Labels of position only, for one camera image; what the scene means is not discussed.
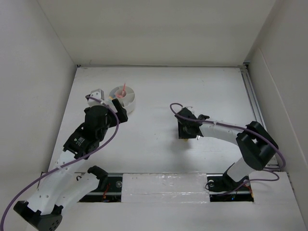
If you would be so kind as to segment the black handled scissors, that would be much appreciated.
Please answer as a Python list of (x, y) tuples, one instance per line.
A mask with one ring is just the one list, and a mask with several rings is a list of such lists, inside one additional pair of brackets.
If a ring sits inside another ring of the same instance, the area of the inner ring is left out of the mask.
[[(200, 114), (198, 116), (198, 120), (206, 121), (210, 118), (208, 115)], [(197, 133), (197, 140), (199, 140), (201, 137), (204, 137), (204, 130), (205, 130), (205, 123), (201, 123), (200, 126), (198, 127), (199, 131)]]

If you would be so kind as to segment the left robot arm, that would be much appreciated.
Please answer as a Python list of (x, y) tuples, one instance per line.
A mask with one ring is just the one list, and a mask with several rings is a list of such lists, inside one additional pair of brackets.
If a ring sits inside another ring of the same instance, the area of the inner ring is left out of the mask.
[(87, 193), (102, 191), (108, 183), (108, 173), (98, 166), (90, 167), (72, 186), (68, 186), (75, 172), (96, 151), (103, 148), (100, 142), (109, 128), (119, 128), (128, 121), (125, 108), (113, 99), (112, 110), (103, 100), (87, 96), (96, 105), (84, 110), (85, 119), (70, 135), (53, 169), (41, 176), (35, 193), (25, 201), (18, 201), (14, 211), (38, 231), (56, 230), (64, 211)]

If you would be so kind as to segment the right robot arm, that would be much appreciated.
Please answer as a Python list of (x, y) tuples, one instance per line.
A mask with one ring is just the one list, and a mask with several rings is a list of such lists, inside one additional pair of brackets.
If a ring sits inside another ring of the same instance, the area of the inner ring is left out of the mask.
[(238, 127), (209, 121), (209, 116), (196, 117), (188, 108), (182, 108), (175, 117), (178, 120), (179, 139), (194, 139), (198, 136), (215, 138), (238, 146), (242, 157), (233, 163), (218, 179), (209, 180), (206, 187), (211, 192), (237, 190), (248, 175), (265, 169), (279, 147), (264, 127), (252, 121), (238, 131)]

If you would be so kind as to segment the red and white pen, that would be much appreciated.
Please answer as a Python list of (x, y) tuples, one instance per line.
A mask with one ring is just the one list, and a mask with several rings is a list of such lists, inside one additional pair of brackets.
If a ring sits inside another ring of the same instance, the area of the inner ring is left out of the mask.
[(122, 89), (121, 95), (122, 95), (122, 97), (125, 97), (125, 95), (126, 95), (126, 84), (125, 83), (123, 85), (123, 89)]

